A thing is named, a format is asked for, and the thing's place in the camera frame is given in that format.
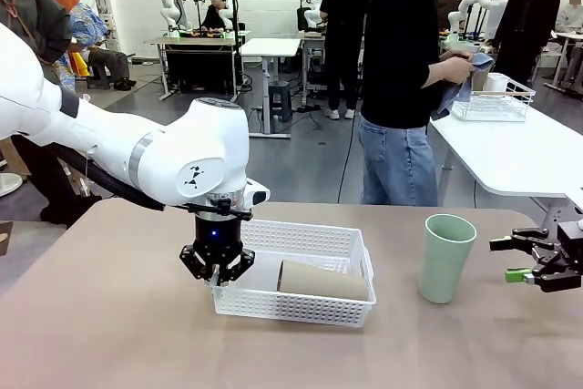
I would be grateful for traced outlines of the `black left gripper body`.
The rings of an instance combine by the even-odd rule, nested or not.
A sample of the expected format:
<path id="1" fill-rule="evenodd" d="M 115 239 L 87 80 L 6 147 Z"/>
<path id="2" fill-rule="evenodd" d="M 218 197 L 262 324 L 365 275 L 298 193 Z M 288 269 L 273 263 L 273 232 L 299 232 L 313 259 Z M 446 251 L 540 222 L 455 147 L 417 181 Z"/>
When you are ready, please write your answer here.
<path id="1" fill-rule="evenodd" d="M 195 218 L 195 240 L 193 249 L 204 264 L 206 271 L 215 265 L 226 270 L 242 253 L 240 220 L 205 220 Z"/>

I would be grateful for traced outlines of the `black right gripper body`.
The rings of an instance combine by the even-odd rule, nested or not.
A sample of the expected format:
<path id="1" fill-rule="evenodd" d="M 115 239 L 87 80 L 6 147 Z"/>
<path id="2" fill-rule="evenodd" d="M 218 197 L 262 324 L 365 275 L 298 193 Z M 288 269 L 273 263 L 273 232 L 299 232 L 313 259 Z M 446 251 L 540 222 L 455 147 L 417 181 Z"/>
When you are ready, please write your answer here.
<path id="1" fill-rule="evenodd" d="M 582 221 L 559 223 L 557 239 L 566 253 L 569 267 L 574 271 L 582 271 Z"/>

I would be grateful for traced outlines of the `person's right hand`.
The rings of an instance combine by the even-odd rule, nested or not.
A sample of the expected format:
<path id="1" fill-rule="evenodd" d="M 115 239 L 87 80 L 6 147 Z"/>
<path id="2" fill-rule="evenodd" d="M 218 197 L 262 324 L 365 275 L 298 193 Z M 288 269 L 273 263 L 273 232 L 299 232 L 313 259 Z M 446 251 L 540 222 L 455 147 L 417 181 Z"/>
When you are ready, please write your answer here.
<path id="1" fill-rule="evenodd" d="M 450 58 L 449 61 L 452 67 L 449 81 L 456 84 L 463 84 L 474 71 L 475 67 L 473 62 L 468 62 L 458 57 Z"/>

